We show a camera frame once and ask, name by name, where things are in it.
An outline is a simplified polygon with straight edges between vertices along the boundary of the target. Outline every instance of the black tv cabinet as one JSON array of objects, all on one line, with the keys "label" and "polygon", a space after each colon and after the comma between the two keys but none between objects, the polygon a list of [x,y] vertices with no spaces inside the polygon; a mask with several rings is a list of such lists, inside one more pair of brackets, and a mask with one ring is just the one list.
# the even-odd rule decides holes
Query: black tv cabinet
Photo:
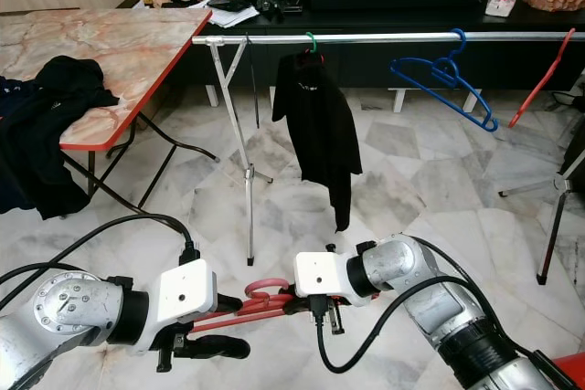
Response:
[{"label": "black tv cabinet", "polygon": [[[537,11],[522,0],[516,2],[508,18],[484,15],[484,5],[465,8],[397,9],[388,11],[305,10],[298,16],[285,16],[281,23],[263,16],[233,28],[206,25],[201,35],[290,35],[369,34],[393,32],[444,32],[459,27],[472,31],[557,31],[572,27],[585,31],[585,10],[548,13]],[[437,58],[457,45],[454,43],[400,43],[364,45],[321,45],[325,65],[340,87],[407,88],[409,85],[392,75],[388,64],[393,58],[415,56]],[[557,56],[560,42],[470,42],[458,56],[462,76],[477,89],[531,90]],[[266,45],[252,48],[256,82],[273,86],[278,59],[303,48],[297,45]],[[228,68],[236,47],[221,47]],[[569,43],[558,69],[547,85],[548,90],[569,90],[585,69],[585,43]],[[421,82],[440,87],[429,77]],[[192,46],[177,63],[167,80],[172,84],[218,84],[208,47]],[[244,53],[230,85],[250,86],[248,54]]]}]

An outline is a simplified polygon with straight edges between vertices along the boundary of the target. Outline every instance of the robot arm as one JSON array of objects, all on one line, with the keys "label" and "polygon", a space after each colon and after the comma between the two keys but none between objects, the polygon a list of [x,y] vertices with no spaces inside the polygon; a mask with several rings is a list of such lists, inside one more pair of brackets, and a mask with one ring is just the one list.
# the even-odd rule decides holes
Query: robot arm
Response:
[{"label": "robot arm", "polygon": [[[297,255],[296,294],[343,297],[365,306],[379,291],[403,293],[442,277],[434,256],[412,237],[366,243],[357,253]],[[241,300],[217,294],[215,273],[205,260],[189,260],[161,274],[147,291],[133,291],[129,278],[103,281],[82,271],[62,271],[45,281],[18,311],[0,317],[0,390],[28,389],[59,354],[104,341],[129,345],[134,354],[158,351],[157,372],[170,371],[173,356],[247,357],[250,347],[243,340],[217,335],[187,339],[195,318],[242,306]],[[437,283],[404,305],[463,388],[553,388],[532,361],[517,356],[462,286]]]},{"label": "robot arm", "polygon": [[159,352],[158,372],[171,358],[245,358],[243,340],[186,335],[193,320],[219,305],[232,310],[241,300],[217,294],[215,273],[203,259],[161,274],[147,291],[132,291],[130,278],[102,281],[82,271],[62,271],[46,280],[18,311],[0,317],[0,390],[36,384],[54,358],[78,346],[130,345],[131,353]]},{"label": "robot arm", "polygon": [[[432,253],[404,235],[377,245],[366,243],[358,247],[358,256],[300,253],[294,272],[299,296],[341,296],[355,306],[368,304],[372,294],[381,290],[402,293],[443,275]],[[553,388],[527,358],[518,357],[460,285],[432,285],[407,299],[404,306],[463,388]]]}]

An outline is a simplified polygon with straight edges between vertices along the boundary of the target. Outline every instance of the marble floor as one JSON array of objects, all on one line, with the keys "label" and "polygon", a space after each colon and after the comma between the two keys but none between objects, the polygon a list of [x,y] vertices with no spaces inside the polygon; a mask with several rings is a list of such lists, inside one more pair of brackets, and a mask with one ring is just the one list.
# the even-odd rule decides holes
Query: marble floor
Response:
[{"label": "marble floor", "polygon": [[[246,266],[243,173],[232,127],[225,106],[210,108],[200,89],[177,90],[176,99],[155,120],[222,161],[180,151],[145,208],[188,224],[224,294],[243,297],[244,286],[256,279],[292,280],[293,257],[299,251],[324,250],[330,242],[347,251],[359,242],[404,231],[435,243],[469,270],[508,333],[521,344],[553,358],[585,348],[585,204],[577,197],[570,200],[548,285],[540,287],[535,272],[554,202],[552,185],[508,198],[497,195],[502,189],[550,179],[579,114],[566,107],[545,111],[550,101],[543,96],[509,130],[505,122],[526,94],[488,92],[485,96],[502,121],[502,128],[490,134],[416,92],[407,95],[400,114],[391,111],[392,94],[385,90],[347,90],[346,95],[364,173],[353,176],[351,226],[345,232],[335,233],[326,189],[301,182],[285,121],[271,122],[266,96],[261,97],[261,128],[256,129],[247,90],[234,90],[234,96],[248,152],[257,170],[275,178],[273,184],[254,184],[254,267]],[[463,103],[464,96],[453,98]],[[168,148],[152,132],[140,132],[110,177],[111,186],[133,201],[140,199]],[[98,167],[106,163],[99,154]],[[22,211],[0,216],[0,272],[47,260],[75,238],[128,213],[98,193],[88,208],[65,220],[43,222],[36,212]],[[176,265],[181,246],[179,236],[166,227],[132,222],[96,237],[67,261],[101,277],[132,276],[140,289]],[[0,292],[12,286],[6,284]],[[335,363],[355,351],[394,297],[385,293],[369,307],[343,311],[346,334],[325,341]],[[60,356],[36,388],[460,388],[404,310],[388,321],[359,365],[343,375],[330,374],[322,365],[307,314],[221,333],[248,340],[250,358],[175,360],[170,374],[157,374],[155,353],[131,357],[122,347],[79,348]]]}]

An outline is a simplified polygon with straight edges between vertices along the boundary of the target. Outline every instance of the black cable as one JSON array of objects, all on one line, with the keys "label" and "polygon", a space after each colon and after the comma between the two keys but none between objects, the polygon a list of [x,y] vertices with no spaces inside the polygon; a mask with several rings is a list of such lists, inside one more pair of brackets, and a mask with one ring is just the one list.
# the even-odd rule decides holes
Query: black cable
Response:
[{"label": "black cable", "polygon": [[37,264],[28,264],[23,267],[13,269],[12,271],[8,271],[5,275],[0,276],[0,285],[8,282],[10,279],[15,278],[16,276],[33,271],[35,269],[69,269],[75,271],[85,271],[85,269],[80,269],[74,265],[61,264],[60,262],[38,262]]},{"label": "black cable", "polygon": [[[575,100],[585,100],[585,84],[579,84],[579,88],[582,90],[582,93],[580,96],[573,95],[571,93],[567,93],[566,91],[550,91],[549,94],[558,105],[565,105],[567,107],[577,107],[575,105]],[[557,95],[568,96],[569,98],[573,99],[573,102],[571,102],[571,104],[566,104],[565,102],[561,102],[560,100],[558,100]]]},{"label": "black cable", "polygon": [[460,266],[453,258],[451,258],[447,253],[442,251],[440,248],[438,248],[434,244],[431,244],[430,242],[428,242],[420,237],[412,237],[412,238],[414,240],[416,240],[417,242],[419,242],[420,244],[422,244],[424,247],[429,248],[430,250],[437,253],[439,256],[441,256],[443,259],[445,259],[459,274],[461,274],[461,276],[469,284],[467,287],[468,290],[474,295],[474,297],[477,299],[477,301],[479,301],[480,306],[484,310],[487,317],[492,321],[492,323],[494,324],[495,328],[498,330],[500,335],[507,342],[509,342],[514,347],[514,349],[516,349],[519,353],[523,354],[525,357],[529,358],[532,356],[532,353],[527,348],[522,347],[520,344],[516,343],[514,340],[512,340],[509,337],[509,335],[507,333],[505,333],[504,327],[502,326],[502,323],[500,322],[500,320],[497,318],[497,315],[495,314],[494,308],[490,304],[489,300],[485,297],[484,293],[480,290],[480,288],[477,286],[475,281],[472,279],[472,277],[469,274],[467,274],[467,271],[465,271],[462,266]]},{"label": "black cable", "polygon": [[[69,247],[65,248],[63,251],[61,251],[58,255],[56,255],[48,263],[59,262],[60,260],[62,260],[66,256],[68,256],[70,253],[72,253],[73,251],[75,251],[76,249],[81,247],[83,244],[88,242],[90,239],[99,235],[104,230],[106,230],[110,227],[125,223],[127,221],[134,221],[134,219],[164,220],[168,224],[172,224],[172,225],[176,226],[176,228],[183,234],[183,236],[185,237],[185,250],[193,251],[193,249],[195,248],[195,246],[193,244],[193,240],[191,239],[191,234],[189,234],[189,231],[187,230],[185,225],[183,223],[181,223],[178,219],[173,218],[172,216],[169,216],[169,215],[162,215],[162,214],[136,214],[136,215],[128,215],[128,216],[123,216],[122,218],[113,219],[112,221],[109,221],[109,222],[99,226],[98,228],[92,230],[90,233],[88,233],[84,237],[75,241]],[[2,300],[0,300],[0,311],[11,300],[13,300],[18,294],[20,294],[29,285],[31,285],[35,280],[37,280],[43,274],[45,274],[47,272],[47,270],[48,270],[47,268],[39,269],[36,273],[32,274],[31,276],[29,276],[28,278],[23,280],[16,288],[14,288],[12,291],[10,291],[6,295],[6,297],[4,297]]]},{"label": "black cable", "polygon": [[344,365],[341,365],[341,366],[335,366],[329,361],[329,358],[327,357],[327,352],[325,350],[324,339],[323,339],[323,317],[322,316],[315,316],[315,323],[317,326],[317,343],[319,345],[319,354],[321,355],[321,359],[323,360],[323,363],[324,363],[325,367],[327,368],[327,370],[329,370],[330,372],[333,372],[334,374],[343,374],[343,373],[347,372],[354,365],[356,365],[359,360],[361,360],[362,356],[364,356],[364,354],[366,353],[369,346],[371,346],[371,344],[376,340],[376,337],[379,336],[380,331],[382,331],[382,328],[384,327],[384,324],[386,323],[388,318],[394,313],[394,311],[402,303],[404,303],[404,301],[408,300],[410,297],[415,295],[417,292],[421,292],[422,290],[424,290],[432,285],[436,285],[438,283],[445,283],[445,282],[456,283],[456,284],[464,286],[465,288],[469,288],[468,282],[463,280],[463,279],[455,278],[454,276],[438,276],[436,278],[424,280],[423,282],[413,286],[411,289],[404,291],[395,300],[393,300],[392,303],[390,303],[389,306],[386,308],[386,310],[382,313],[382,315],[380,316],[380,318],[378,319],[378,321],[374,325],[374,328],[369,333],[369,335],[364,340],[364,342],[359,347],[359,349],[357,349],[357,352],[354,354],[354,356],[352,356],[351,359],[347,363],[345,363]]}]

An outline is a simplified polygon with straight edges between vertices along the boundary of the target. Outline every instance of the black clothing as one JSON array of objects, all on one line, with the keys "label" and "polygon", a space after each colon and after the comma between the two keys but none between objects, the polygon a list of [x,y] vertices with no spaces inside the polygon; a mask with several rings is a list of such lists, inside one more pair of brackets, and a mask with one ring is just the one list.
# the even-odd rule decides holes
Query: black clothing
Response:
[{"label": "black clothing", "polygon": [[[37,90],[34,80],[19,81],[0,76],[0,119],[7,118],[18,107],[27,105]],[[15,207],[26,210],[35,208],[18,190],[16,183],[2,175],[0,162],[0,214]]]},{"label": "black clothing", "polygon": [[79,212],[90,201],[63,166],[59,138],[88,109],[118,103],[102,82],[94,60],[55,57],[38,72],[39,89],[27,105],[0,121],[0,173],[43,219]]},{"label": "black clothing", "polygon": [[361,174],[356,127],[346,97],[320,54],[281,58],[272,120],[286,116],[302,179],[329,188],[337,231],[349,226],[351,175]]}]

